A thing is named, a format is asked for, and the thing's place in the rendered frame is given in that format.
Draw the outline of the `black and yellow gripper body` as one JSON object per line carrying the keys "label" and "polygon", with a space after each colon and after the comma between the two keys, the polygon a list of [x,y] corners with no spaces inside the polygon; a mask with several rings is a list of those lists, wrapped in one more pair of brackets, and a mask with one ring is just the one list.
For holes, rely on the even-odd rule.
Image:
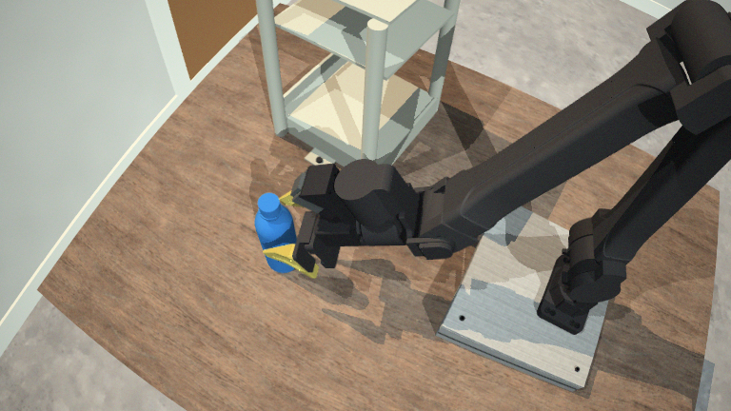
{"label": "black and yellow gripper body", "polygon": [[[310,273],[313,272],[316,262],[310,254],[315,254],[321,260],[320,264],[324,268],[335,268],[341,248],[340,246],[325,246],[314,234],[318,217],[319,214],[313,211],[305,212],[297,242],[292,253],[293,260]],[[361,224],[357,220],[356,231],[359,241],[362,244],[361,246],[368,246],[363,235],[359,235],[362,230]]]}

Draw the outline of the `blue bottle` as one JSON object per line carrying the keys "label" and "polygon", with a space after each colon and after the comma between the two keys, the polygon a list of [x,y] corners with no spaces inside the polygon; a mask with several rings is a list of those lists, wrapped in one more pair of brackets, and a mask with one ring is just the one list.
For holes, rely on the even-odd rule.
{"label": "blue bottle", "polygon": [[[258,207],[260,210],[255,216],[254,224],[263,250],[296,244],[297,236],[292,215],[281,205],[277,195],[263,194],[258,200]],[[266,259],[269,267],[276,272],[288,273],[295,269],[267,256]]]}

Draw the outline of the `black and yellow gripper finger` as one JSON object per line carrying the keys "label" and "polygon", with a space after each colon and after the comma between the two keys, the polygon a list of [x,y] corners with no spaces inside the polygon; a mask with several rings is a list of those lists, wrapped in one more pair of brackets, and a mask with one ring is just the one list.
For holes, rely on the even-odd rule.
{"label": "black and yellow gripper finger", "polygon": [[297,205],[297,204],[295,204],[295,203],[292,203],[292,199],[293,199],[293,197],[292,197],[292,196],[290,196],[290,193],[291,193],[291,191],[290,191],[290,192],[288,192],[287,194],[285,194],[284,196],[280,197],[280,198],[279,198],[280,202],[281,202],[281,203],[282,203],[283,205],[287,205],[287,206],[299,206],[299,207],[302,207],[302,206],[300,206],[300,205]]}
{"label": "black and yellow gripper finger", "polygon": [[[284,264],[288,264],[288,265],[292,266],[293,268],[299,270],[300,272],[304,273],[308,277],[315,279],[318,274],[319,266],[315,264],[312,273],[307,272],[306,270],[302,269],[301,266],[298,263],[296,263],[292,258],[294,246],[295,246],[295,244],[273,247],[273,248],[263,250],[263,253],[269,258],[282,262]],[[284,258],[287,258],[287,260]],[[291,261],[289,261],[289,260],[291,260]]]}

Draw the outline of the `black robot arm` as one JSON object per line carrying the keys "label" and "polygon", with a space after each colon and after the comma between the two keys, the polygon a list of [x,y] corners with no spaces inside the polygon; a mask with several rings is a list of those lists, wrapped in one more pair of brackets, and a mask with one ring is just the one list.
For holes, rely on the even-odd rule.
{"label": "black robot arm", "polygon": [[731,160],[731,12],[685,0],[646,30],[651,41],[627,65],[473,168],[413,189],[394,166],[369,159],[341,171],[309,166],[292,202],[319,214],[314,234],[325,246],[361,246],[357,220],[368,246],[447,259],[518,207],[679,120],[612,209],[569,229],[537,315],[576,335],[591,308],[619,295],[641,246]]}

